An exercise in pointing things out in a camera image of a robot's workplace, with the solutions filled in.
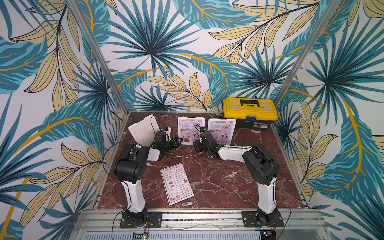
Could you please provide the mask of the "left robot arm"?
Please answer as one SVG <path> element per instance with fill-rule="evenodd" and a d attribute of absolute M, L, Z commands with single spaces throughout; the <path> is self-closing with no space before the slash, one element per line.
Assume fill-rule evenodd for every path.
<path fill-rule="evenodd" d="M 142 178 L 148 161 L 160 161 L 165 153 L 180 147 L 183 139 L 170 137 L 170 133 L 160 130 L 154 140 L 145 144 L 126 144 L 119 155 L 114 175 L 122 184 L 127 208 L 122 212 L 122 220 L 135 226 L 142 226 L 149 221 L 147 202 L 143 195 Z"/>

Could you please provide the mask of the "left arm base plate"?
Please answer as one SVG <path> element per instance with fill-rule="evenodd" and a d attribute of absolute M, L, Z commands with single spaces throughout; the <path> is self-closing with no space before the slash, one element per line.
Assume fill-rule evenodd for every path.
<path fill-rule="evenodd" d="M 130 211 L 124 211 L 122 213 L 120 228 L 121 229 L 133 229 L 149 227 L 150 229 L 159 229 L 162 224 L 163 213 L 162 212 L 146 212 L 133 213 Z"/>

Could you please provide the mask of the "yellow header menu sheet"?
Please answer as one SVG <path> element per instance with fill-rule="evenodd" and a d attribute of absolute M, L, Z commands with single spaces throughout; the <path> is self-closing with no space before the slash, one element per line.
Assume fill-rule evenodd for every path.
<path fill-rule="evenodd" d="M 183 164 L 162 169 L 161 176 L 170 206 L 194 196 Z"/>

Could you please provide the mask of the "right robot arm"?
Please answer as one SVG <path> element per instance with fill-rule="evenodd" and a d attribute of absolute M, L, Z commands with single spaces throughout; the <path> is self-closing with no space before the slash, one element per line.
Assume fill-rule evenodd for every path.
<path fill-rule="evenodd" d="M 193 146 L 195 151 L 205 152 L 210 158 L 244 163 L 258 185 L 257 215 L 251 220 L 263 227 L 277 225 L 274 218 L 279 213 L 276 182 L 280 165 L 262 144 L 246 147 L 218 144 L 213 135 L 206 131 L 200 134 L 200 139 L 194 141 Z"/>

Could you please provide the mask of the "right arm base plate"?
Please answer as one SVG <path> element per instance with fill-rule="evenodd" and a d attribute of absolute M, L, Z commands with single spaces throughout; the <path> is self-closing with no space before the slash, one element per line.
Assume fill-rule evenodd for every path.
<path fill-rule="evenodd" d="M 241 212 L 245 228 L 267 228 L 283 227 L 284 222 L 281 213 L 275 209 L 272 213 L 266 214 L 263 211 L 243 211 Z"/>

